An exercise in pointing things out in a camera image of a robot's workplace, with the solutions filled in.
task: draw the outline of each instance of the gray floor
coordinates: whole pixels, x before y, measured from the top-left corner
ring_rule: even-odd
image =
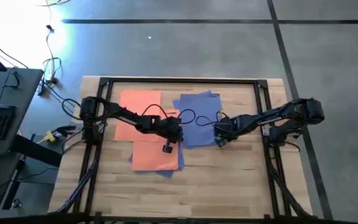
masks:
[[[358,0],[274,0],[274,4],[279,19],[358,19]],[[1,47],[31,67],[40,67],[49,58],[44,46],[49,12],[19,7],[28,8],[21,18],[10,9],[1,13],[12,18],[0,22]],[[56,90],[64,97],[78,98],[84,75],[282,78],[288,87],[271,24],[59,23],[59,19],[270,19],[263,0],[72,0],[53,6],[52,15],[51,46],[64,67],[64,74],[58,74],[62,85]],[[8,26],[17,22],[22,26]],[[358,24],[280,28],[299,95],[323,103],[326,120],[311,126],[310,133],[334,218],[358,221]],[[6,37],[6,32],[16,35]],[[11,39],[16,44],[9,44]],[[59,102],[35,96],[22,131],[41,134],[69,120]],[[321,216],[301,147],[313,210]],[[32,188],[43,192],[41,187]],[[32,205],[31,196],[18,197]],[[18,214],[41,213],[49,198],[39,200],[38,207]]]

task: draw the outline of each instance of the wooden tabletop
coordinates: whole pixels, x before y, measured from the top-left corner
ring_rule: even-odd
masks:
[[[83,78],[81,98],[96,95],[99,79]],[[272,107],[286,103],[283,81],[267,81]],[[114,83],[111,101],[119,103],[123,90],[161,91],[161,106],[164,109],[173,109],[172,100],[180,98],[182,93],[212,90],[220,94],[223,112],[230,117],[257,112],[251,85]],[[222,148],[185,149],[186,167],[167,179],[155,173],[136,174],[131,171],[128,158],[133,143],[113,140],[116,123],[116,119],[108,119],[92,213],[125,217],[208,218],[262,218],[264,214],[272,214],[259,129]],[[50,211],[59,208],[77,186],[84,151],[85,145],[79,144],[63,156]],[[303,208],[312,213],[298,150],[287,144],[281,147],[281,156],[288,188]],[[278,198],[283,213],[281,194],[278,194]],[[84,204],[85,200],[82,199],[81,211],[84,210]]]

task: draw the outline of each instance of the orange cloth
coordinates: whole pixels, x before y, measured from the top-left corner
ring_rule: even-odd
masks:
[[[166,110],[168,116],[177,117],[179,110]],[[139,170],[177,170],[179,168],[179,147],[178,144],[171,144],[172,153],[162,152],[166,140],[162,137],[158,142],[141,142],[133,143],[133,161],[131,169]]]
[[[144,110],[151,104],[161,104],[160,91],[148,90],[124,90],[121,92],[119,102],[120,106],[141,115]],[[157,106],[150,107],[146,115],[160,114]],[[156,134],[143,134],[134,128],[134,126],[123,121],[118,121],[115,129],[115,141],[151,141],[158,142],[159,136]]]

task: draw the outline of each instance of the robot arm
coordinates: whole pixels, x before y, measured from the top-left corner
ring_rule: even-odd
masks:
[[[243,114],[234,118],[224,117],[214,124],[215,140],[221,147],[227,142],[248,134],[259,126],[288,119],[278,127],[270,127],[270,143],[284,145],[287,135],[302,134],[301,128],[308,124],[318,124],[324,120],[321,103],[314,99],[298,99],[279,108],[271,109],[260,114]]]
[[[102,104],[106,108],[106,114],[97,116],[97,107]],[[112,103],[97,97],[86,97],[82,99],[79,117],[83,121],[83,136],[87,142],[96,143],[99,140],[99,130],[97,121],[105,118],[116,118],[133,125],[136,130],[144,134],[157,134],[166,139],[163,151],[172,152],[170,143],[182,141],[182,128],[179,126],[181,119],[168,117],[161,119],[159,115],[138,115],[118,103]]]

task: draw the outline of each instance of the blue paper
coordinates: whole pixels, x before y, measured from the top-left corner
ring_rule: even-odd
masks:
[[[213,94],[210,90],[197,95],[181,95],[180,100],[174,100],[175,109],[183,111],[185,109],[194,110],[196,116],[205,116],[208,119],[200,118],[200,124],[206,124],[216,121],[216,112],[222,110],[220,96]],[[183,113],[182,122],[189,121],[193,118],[192,113]],[[213,146],[216,145],[214,136],[214,127],[212,125],[198,126],[196,122],[183,124],[184,146],[191,149],[196,146]]]
[[[184,169],[184,155],[183,155],[183,146],[182,146],[181,142],[179,143],[178,159],[179,159],[179,169],[178,170],[183,170]],[[133,161],[133,154],[130,155],[128,160],[129,160],[129,162]],[[176,171],[176,170],[142,170],[142,171],[136,171],[136,173],[146,174],[149,172],[155,172],[163,177],[172,178],[174,171]]]

